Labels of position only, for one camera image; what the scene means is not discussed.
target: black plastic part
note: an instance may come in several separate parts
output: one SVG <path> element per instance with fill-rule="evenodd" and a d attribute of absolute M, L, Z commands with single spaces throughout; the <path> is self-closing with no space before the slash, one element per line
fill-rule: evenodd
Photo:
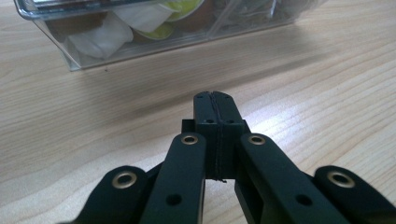
<path fill-rule="evenodd" d="M 248 176 L 238 176 L 236 182 L 246 184 L 246 179 L 250 179 L 263 201 L 262 215 L 253 220 L 273 224 L 348 223 L 267 136 L 244 134 L 238 155 Z M 246 193 L 239 194 L 238 198 L 244 196 Z M 245 214 L 250 209 L 242 208 Z"/>
<path fill-rule="evenodd" d="M 113 179 L 117 174 L 131 172 L 136 175 L 132 186 L 117 189 Z M 91 193 L 84 208 L 70 224 L 137 223 L 144 201 L 149 195 L 146 173 L 132 166 L 121 166 L 108 172 Z"/>
<path fill-rule="evenodd" d="M 344 168 L 321 167 L 315 172 L 314 183 L 352 223 L 396 223 L 396 208 L 368 183 Z"/>
<path fill-rule="evenodd" d="M 140 224 L 202 222 L 205 147 L 205 139 L 197 133 L 174 138 Z"/>
<path fill-rule="evenodd" d="M 206 178 L 234 179 L 234 145 L 245 131 L 246 123 L 230 95 L 201 92 L 194 96 L 194 125 L 183 120 L 182 132 L 196 132 L 207 141 Z"/>

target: wooden table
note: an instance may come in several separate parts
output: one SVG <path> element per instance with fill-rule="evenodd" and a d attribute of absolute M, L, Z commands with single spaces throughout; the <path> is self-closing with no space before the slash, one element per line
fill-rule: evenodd
<path fill-rule="evenodd" d="M 192 96 L 224 91 L 313 174 L 335 164 L 396 203 L 396 2 L 331 0 L 293 25 L 70 73 L 0 1 L 0 218 L 76 217 L 105 173 L 161 162 Z M 204 223 L 245 223 L 206 182 Z"/>

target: plastic container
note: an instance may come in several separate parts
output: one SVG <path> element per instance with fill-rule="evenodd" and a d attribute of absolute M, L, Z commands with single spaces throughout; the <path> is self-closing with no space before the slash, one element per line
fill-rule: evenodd
<path fill-rule="evenodd" d="M 15 0 L 70 70 L 294 22 L 326 0 Z"/>

